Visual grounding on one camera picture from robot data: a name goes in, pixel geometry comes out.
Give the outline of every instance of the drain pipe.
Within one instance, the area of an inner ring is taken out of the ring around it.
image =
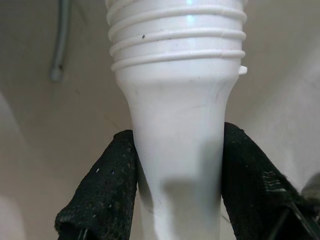
[[[218,240],[225,109],[245,0],[106,0],[140,158],[145,240]]]

